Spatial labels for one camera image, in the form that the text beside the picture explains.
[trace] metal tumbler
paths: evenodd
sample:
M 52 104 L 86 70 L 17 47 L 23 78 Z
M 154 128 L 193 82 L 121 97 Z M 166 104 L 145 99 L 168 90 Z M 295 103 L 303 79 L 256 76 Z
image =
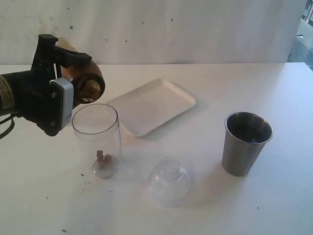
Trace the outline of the metal tumbler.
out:
M 272 128 L 260 116 L 246 112 L 229 115 L 225 128 L 223 168 L 231 175 L 245 176 L 272 138 Z

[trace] white table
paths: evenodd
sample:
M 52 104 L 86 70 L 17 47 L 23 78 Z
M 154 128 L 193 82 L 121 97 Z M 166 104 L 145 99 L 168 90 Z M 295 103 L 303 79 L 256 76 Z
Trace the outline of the white table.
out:
M 110 180 L 93 175 L 93 160 L 81 155 L 70 126 L 51 138 L 18 119 L 0 141 L 1 234 L 313 233 L 313 73 L 304 63 L 100 68 L 107 84 L 100 102 L 162 77 L 198 105 L 144 138 L 122 131 L 126 162 Z M 27 69 L 0 66 L 0 74 Z M 264 117 L 274 133 L 243 178 L 221 166 L 224 119 L 235 111 Z M 150 171 L 167 156 L 192 177 L 190 197 L 178 208 L 147 193 Z

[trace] clear plastic dome lid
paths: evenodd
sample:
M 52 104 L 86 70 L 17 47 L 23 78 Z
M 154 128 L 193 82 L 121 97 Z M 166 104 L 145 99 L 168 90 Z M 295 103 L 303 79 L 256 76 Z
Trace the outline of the clear plastic dome lid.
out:
M 190 188 L 190 177 L 172 157 L 164 158 L 149 176 L 149 190 L 159 201 L 175 202 L 183 198 Z

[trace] white wall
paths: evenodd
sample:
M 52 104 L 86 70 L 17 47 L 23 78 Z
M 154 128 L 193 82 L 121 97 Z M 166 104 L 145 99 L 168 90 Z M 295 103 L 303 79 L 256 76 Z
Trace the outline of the white wall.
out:
M 304 5 L 305 0 L 3 0 L 0 64 L 30 64 L 40 33 L 65 37 L 101 64 L 285 62 Z

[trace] white tray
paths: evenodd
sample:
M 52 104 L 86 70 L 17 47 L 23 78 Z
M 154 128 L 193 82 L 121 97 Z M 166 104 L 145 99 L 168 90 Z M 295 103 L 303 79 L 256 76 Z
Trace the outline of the white tray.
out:
M 108 102 L 121 126 L 141 137 L 197 104 L 194 97 L 164 79 L 154 80 Z

